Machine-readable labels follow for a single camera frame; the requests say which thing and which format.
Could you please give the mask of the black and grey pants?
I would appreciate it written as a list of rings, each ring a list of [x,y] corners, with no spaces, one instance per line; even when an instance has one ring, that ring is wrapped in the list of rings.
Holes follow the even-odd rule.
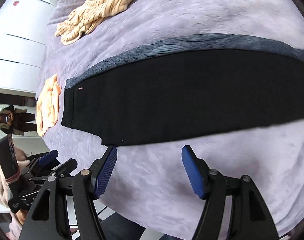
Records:
[[[304,49],[266,38],[168,38],[103,60],[64,89],[61,124],[105,146],[304,119]]]

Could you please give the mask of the operator in pink fleece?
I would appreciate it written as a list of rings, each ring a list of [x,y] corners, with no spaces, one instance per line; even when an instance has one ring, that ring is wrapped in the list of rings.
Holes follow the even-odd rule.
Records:
[[[27,159],[26,154],[21,149],[16,147],[15,152],[17,163],[22,170],[30,163],[30,161]],[[9,207],[8,195],[9,187],[0,166],[0,204],[4,207]],[[17,213],[10,213],[12,220],[9,224],[9,232],[5,233],[8,239],[19,239],[27,213],[28,212],[23,209],[19,210]]]

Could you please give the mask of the orange peach cloth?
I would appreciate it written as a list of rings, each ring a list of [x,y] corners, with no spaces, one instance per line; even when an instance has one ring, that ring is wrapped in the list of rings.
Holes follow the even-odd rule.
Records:
[[[36,102],[37,133],[43,137],[49,128],[55,126],[59,117],[59,96],[61,86],[57,74],[48,78]]]

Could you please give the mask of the person in dark clothes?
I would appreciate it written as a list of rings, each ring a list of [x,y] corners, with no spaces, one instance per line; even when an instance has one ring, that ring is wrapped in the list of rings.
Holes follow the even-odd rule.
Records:
[[[37,126],[33,123],[35,120],[35,114],[9,105],[0,111],[0,130],[5,134],[24,136],[27,132],[37,131]]]

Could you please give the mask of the lavender embossed bed blanket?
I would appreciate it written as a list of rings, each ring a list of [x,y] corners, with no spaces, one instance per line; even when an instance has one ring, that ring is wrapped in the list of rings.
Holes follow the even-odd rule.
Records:
[[[292,0],[133,0],[94,32],[65,46],[54,33],[85,0],[58,0],[47,25],[40,81],[60,85],[94,64],[164,38],[193,34],[251,35],[304,49],[304,18]],[[125,146],[101,201],[143,227],[191,239],[204,202],[181,161],[190,145],[224,175],[248,174],[259,188],[280,235],[304,218],[304,119],[267,128],[164,144]]]

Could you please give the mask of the white wardrobe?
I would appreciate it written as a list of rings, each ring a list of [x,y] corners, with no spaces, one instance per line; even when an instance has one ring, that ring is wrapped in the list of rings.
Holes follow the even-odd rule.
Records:
[[[0,9],[0,89],[35,93],[54,6],[6,0]]]

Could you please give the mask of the beige striped garment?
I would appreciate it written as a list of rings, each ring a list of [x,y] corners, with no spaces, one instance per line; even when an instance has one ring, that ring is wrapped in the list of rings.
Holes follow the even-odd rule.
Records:
[[[133,0],[86,0],[72,10],[68,18],[56,26],[55,36],[69,45],[88,35],[106,18],[125,11]]]

